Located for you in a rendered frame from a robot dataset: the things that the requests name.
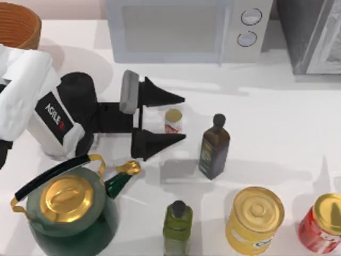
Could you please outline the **pale grey rounded box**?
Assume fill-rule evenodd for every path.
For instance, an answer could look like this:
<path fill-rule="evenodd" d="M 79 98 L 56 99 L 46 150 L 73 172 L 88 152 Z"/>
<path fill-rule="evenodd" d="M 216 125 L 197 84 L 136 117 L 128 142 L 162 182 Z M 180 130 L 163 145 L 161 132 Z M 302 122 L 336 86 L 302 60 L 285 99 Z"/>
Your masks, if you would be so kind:
<path fill-rule="evenodd" d="M 139 78 L 139 74 L 131 70 L 126 70 L 123 73 L 119 109 L 124 114 L 132 115 L 137 109 Z"/>

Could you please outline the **dark olive bottle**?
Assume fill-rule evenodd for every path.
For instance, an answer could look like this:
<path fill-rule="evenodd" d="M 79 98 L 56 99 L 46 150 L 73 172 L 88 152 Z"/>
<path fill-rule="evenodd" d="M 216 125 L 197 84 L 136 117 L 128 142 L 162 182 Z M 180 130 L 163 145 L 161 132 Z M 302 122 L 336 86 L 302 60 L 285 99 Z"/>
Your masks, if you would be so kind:
<path fill-rule="evenodd" d="M 215 114 L 213 126 L 202 136 L 199 170 L 213 180 L 224 172 L 230 145 L 230 134 L 224 128 L 226 118 L 223 114 Z"/>

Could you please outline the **pale microwave oven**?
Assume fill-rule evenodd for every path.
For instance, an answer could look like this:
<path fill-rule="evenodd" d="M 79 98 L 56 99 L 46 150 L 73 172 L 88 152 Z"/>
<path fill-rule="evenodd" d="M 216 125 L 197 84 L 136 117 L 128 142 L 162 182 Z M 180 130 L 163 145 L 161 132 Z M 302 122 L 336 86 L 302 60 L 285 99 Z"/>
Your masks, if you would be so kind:
<path fill-rule="evenodd" d="M 273 0 L 105 0 L 112 52 L 117 63 L 218 64 L 225 8 L 229 27 L 223 63 L 257 61 Z M 262 19 L 241 22 L 243 11 L 257 8 Z M 256 33 L 250 47 L 237 43 L 239 34 Z"/>

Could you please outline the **light green bottle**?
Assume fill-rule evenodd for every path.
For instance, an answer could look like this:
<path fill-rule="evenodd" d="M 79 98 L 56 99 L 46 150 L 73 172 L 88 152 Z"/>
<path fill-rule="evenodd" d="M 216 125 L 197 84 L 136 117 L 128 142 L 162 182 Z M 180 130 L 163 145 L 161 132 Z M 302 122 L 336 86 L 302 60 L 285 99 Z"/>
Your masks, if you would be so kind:
<path fill-rule="evenodd" d="M 163 237 L 164 256 L 188 256 L 193 210 L 177 200 L 166 209 Z"/>

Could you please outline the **green and gold kettle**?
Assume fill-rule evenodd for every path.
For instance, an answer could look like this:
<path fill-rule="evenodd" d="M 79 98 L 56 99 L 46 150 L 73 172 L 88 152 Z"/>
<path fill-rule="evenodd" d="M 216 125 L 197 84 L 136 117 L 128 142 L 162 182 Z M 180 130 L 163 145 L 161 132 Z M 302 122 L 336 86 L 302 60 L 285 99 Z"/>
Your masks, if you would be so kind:
<path fill-rule="evenodd" d="M 15 192 L 10 206 L 22 213 L 46 256 L 96 256 L 112 241 L 118 217 L 112 200 L 141 172 L 131 160 L 103 176 L 99 154 L 85 154 L 43 172 Z"/>

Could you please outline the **round microwave knob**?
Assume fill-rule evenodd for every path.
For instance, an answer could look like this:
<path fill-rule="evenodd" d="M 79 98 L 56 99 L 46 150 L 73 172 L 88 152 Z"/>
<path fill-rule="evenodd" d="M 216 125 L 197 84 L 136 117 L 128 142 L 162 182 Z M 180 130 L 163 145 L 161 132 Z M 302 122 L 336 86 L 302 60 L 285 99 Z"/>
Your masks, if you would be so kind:
<path fill-rule="evenodd" d="M 257 8 L 245 10 L 241 15 L 241 22 L 246 26 L 256 25 L 261 19 L 262 12 Z"/>
<path fill-rule="evenodd" d="M 237 43 L 241 47 L 250 47 L 256 43 L 257 39 L 256 33 L 248 30 L 238 35 Z"/>

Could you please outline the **yellow can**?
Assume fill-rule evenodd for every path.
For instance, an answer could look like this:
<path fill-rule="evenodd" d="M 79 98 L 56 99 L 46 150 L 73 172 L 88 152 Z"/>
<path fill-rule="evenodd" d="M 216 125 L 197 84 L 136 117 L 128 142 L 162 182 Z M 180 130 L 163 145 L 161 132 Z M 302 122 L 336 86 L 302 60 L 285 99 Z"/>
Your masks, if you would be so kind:
<path fill-rule="evenodd" d="M 285 210 L 280 198 L 263 187 L 247 187 L 239 191 L 226 223 L 226 239 L 244 255 L 264 253 L 281 226 Z"/>

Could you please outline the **orange woven basket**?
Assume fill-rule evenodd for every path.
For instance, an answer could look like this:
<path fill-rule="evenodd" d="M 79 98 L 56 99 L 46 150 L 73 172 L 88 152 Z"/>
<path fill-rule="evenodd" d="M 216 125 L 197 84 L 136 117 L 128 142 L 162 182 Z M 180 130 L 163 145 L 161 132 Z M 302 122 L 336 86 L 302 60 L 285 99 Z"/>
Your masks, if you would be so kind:
<path fill-rule="evenodd" d="M 42 21 L 31 9 L 0 1 L 0 44 L 24 50 L 39 46 Z"/>

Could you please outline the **large red can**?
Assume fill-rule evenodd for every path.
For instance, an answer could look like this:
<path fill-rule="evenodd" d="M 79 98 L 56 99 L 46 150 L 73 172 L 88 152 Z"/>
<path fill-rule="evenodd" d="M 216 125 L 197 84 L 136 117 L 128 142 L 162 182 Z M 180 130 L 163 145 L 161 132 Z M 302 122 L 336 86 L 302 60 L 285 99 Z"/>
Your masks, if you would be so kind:
<path fill-rule="evenodd" d="M 318 254 L 330 253 L 341 243 L 341 194 L 317 198 L 299 225 L 298 238 Z"/>

